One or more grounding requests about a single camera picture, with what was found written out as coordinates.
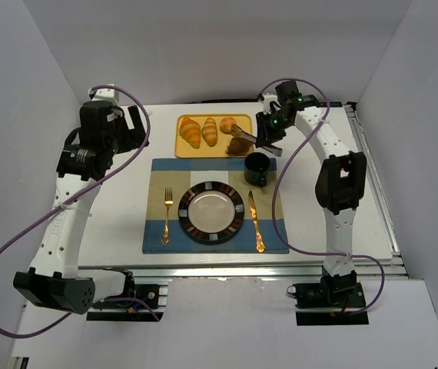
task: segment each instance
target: blue stripe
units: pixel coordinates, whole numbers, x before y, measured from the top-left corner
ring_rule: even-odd
[[[287,239],[284,220],[278,222],[281,234]],[[288,254],[289,250],[279,240],[271,220],[259,221],[267,254]],[[144,254],[177,253],[257,253],[255,228],[252,220],[245,220],[236,234],[223,244],[198,244],[181,227],[180,221],[169,221],[170,241],[161,243],[164,221],[146,221],[142,252]]]
[[[244,158],[153,159],[151,171],[243,171]],[[277,170],[270,158],[270,170]]]

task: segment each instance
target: fork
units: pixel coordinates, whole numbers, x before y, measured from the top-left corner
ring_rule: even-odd
[[[173,192],[171,188],[166,188],[164,190],[164,206],[166,207],[166,222],[164,223],[164,233],[161,239],[162,244],[167,244],[170,241],[170,230],[168,228],[168,215],[171,206],[173,206]]]

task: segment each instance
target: white plate center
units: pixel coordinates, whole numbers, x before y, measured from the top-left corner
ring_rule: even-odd
[[[226,229],[233,221],[234,213],[233,201],[218,191],[202,192],[188,205],[190,223],[206,233],[218,233]]]

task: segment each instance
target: placemat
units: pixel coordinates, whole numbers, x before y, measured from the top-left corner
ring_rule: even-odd
[[[277,162],[270,160],[267,186],[254,187],[244,180],[244,158],[197,158],[197,159],[153,159],[149,182],[148,209],[146,213],[144,254],[175,253],[257,253],[255,229],[248,204],[248,192],[252,191],[257,206],[260,232],[265,243],[265,253],[287,254],[289,249],[275,233],[271,217],[272,196],[277,180]],[[198,244],[181,227],[178,220],[178,203],[192,186],[205,181],[219,181],[230,185],[242,197],[245,207],[243,224],[236,234],[222,244]],[[166,208],[164,189],[173,191],[173,207],[169,214],[170,241],[161,243]],[[277,224],[287,239],[280,194],[277,195]]]

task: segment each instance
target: robotic arm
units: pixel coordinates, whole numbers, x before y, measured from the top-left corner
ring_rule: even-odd
[[[276,95],[264,96],[264,110],[257,114],[257,147],[266,147],[279,155],[281,149],[272,144],[285,137],[285,130],[295,126],[305,136],[316,128],[322,110],[313,96],[303,96],[295,81],[276,87]],[[323,124],[310,140],[321,163],[315,194],[324,209],[327,231],[327,252],[349,256],[326,256],[318,301],[338,304],[345,301],[357,286],[352,258],[352,226],[359,200],[364,195],[366,156],[354,153]]]
[[[99,186],[63,205],[103,178],[114,155],[142,144],[145,132],[137,107],[130,107],[129,114],[132,129],[118,107],[118,92],[109,89],[98,90],[81,107],[81,127],[68,136],[57,167],[53,207],[62,206],[64,211],[50,219],[28,272],[14,278],[14,287],[36,306],[83,314],[106,297],[134,297],[131,272],[78,269],[82,236]],[[74,144],[77,135],[79,143]]]

